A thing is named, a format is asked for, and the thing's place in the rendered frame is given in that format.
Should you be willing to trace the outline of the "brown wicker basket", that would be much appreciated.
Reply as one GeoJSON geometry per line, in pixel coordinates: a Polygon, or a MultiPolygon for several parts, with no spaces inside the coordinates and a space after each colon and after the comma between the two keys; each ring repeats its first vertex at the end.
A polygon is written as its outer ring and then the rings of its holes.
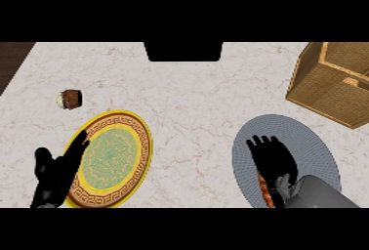
{"type": "Polygon", "coordinates": [[[310,42],[285,98],[350,129],[369,123],[369,42],[310,42]]]}

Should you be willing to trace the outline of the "brown croissant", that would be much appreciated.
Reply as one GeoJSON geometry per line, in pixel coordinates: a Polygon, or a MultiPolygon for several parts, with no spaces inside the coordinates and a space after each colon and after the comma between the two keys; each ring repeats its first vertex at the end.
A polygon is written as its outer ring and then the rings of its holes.
{"type": "Polygon", "coordinates": [[[269,192],[268,182],[266,182],[259,171],[257,171],[257,177],[259,177],[260,189],[262,189],[266,204],[268,204],[269,208],[275,208],[275,203],[273,203],[273,199],[272,199],[270,192],[269,192]]]}

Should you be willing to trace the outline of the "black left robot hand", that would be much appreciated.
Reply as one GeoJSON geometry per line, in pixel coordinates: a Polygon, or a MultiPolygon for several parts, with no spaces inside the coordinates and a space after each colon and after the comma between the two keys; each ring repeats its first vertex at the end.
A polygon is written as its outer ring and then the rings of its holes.
{"type": "Polygon", "coordinates": [[[83,130],[65,154],[56,159],[52,158],[51,151],[46,147],[40,147],[36,150],[34,174],[39,183],[34,191],[31,208],[56,208],[62,205],[89,145],[87,131],[83,130]]]}

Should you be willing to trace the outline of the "grey round placemat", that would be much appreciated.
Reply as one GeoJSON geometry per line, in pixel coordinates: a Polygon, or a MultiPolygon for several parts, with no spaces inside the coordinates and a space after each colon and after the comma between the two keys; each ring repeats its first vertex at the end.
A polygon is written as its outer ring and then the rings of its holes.
{"type": "Polygon", "coordinates": [[[254,136],[276,136],[297,163],[299,178],[313,175],[341,191],[338,165],[331,151],[312,129],[293,118],[266,114],[242,126],[232,147],[232,167],[244,197],[254,208],[268,208],[260,188],[257,166],[247,141],[254,136]]]}

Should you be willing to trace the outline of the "yellow patterned round plate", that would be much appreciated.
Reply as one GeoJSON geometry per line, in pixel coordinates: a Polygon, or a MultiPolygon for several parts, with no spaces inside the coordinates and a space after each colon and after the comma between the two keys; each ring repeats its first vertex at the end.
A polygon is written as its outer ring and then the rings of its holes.
{"type": "Polygon", "coordinates": [[[74,208],[118,207],[136,192],[154,157],[154,137],[144,118],[113,109],[89,120],[90,145],[65,203],[74,208]]]}

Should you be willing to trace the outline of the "black rounded appliance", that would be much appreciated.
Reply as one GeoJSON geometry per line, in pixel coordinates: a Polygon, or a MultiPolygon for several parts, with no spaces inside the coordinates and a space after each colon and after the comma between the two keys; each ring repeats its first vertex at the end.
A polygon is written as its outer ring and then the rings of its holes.
{"type": "Polygon", "coordinates": [[[146,42],[151,62],[217,62],[222,42],[146,42]]]}

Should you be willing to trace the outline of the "chocolate cupcake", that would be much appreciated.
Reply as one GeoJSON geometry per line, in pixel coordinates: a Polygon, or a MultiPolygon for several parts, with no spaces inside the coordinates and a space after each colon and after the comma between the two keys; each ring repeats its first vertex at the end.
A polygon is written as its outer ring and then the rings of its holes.
{"type": "Polygon", "coordinates": [[[83,92],[80,90],[65,90],[58,94],[58,106],[64,109],[76,109],[83,105],[83,92]]]}

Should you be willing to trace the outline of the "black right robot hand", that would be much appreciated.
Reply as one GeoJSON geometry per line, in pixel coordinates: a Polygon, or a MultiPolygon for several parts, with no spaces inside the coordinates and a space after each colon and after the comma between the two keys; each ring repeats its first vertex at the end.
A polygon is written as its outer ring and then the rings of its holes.
{"type": "Polygon", "coordinates": [[[247,141],[254,163],[262,177],[268,183],[268,189],[276,208],[282,208],[285,200],[291,196],[291,188],[297,182],[297,163],[284,143],[276,136],[253,136],[247,141]]]}

